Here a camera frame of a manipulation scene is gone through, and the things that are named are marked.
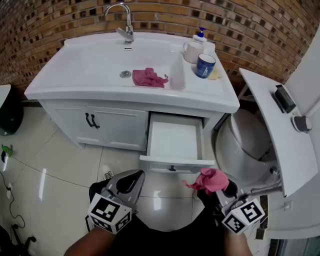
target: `open drawer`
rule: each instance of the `open drawer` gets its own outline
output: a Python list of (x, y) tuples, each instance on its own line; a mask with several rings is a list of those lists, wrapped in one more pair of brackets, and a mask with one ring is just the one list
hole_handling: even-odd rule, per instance
[(197, 173), (214, 160), (204, 159), (204, 136), (199, 118), (152, 113), (146, 155), (141, 168), (157, 172)]

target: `brick wall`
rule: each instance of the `brick wall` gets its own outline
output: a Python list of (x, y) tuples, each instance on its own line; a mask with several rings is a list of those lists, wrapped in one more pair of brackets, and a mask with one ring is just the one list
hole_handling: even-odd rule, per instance
[[(306, 53), (320, 21), (319, 0), (124, 0), (136, 32), (192, 37), (204, 27), (232, 85), (240, 67), (284, 83)], [(64, 40), (125, 28), (116, 0), (0, 0), (0, 84), (23, 93)]]

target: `green object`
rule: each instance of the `green object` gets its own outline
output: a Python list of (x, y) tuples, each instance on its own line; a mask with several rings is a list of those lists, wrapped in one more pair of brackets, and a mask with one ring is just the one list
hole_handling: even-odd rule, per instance
[(10, 148), (10, 147), (8, 147), (8, 146), (4, 146), (4, 145), (1, 145), (1, 149), (2, 149), (2, 151), (4, 151), (6, 154), (7, 154), (7, 156), (10, 158), (12, 155), (13, 155), (13, 153), (14, 153), (14, 151)]

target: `drawer handle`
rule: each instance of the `drawer handle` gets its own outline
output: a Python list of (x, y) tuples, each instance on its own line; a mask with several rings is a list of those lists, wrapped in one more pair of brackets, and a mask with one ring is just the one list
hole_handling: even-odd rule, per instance
[(88, 120), (88, 117), (89, 117), (89, 114), (88, 113), (85, 113), (85, 120), (86, 120), (86, 122), (88, 123), (88, 125), (90, 126), (90, 127), (93, 127), (93, 125), (90, 123), (90, 121)]
[(170, 166), (170, 168), (168, 169), (169, 171), (171, 171), (171, 172), (175, 172), (176, 171), (176, 169), (175, 169), (175, 166), (174, 165), (171, 165)]
[(94, 127), (95, 127), (95, 128), (97, 128), (97, 129), (98, 129), (98, 128), (100, 128), (100, 126), (99, 126), (99, 125), (96, 125), (96, 123), (95, 123), (95, 120), (94, 120), (94, 119), (95, 119), (95, 115), (94, 115), (94, 114), (91, 114), (91, 121), (92, 121), (92, 123), (93, 123)]

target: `drain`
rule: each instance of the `drain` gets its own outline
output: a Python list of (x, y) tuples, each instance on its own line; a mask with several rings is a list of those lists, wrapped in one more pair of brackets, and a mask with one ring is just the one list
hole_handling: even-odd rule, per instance
[(122, 71), (122, 72), (120, 73), (120, 77), (121, 77), (121, 78), (129, 78), (129, 77), (131, 77), (131, 72), (128, 71), (128, 70)]

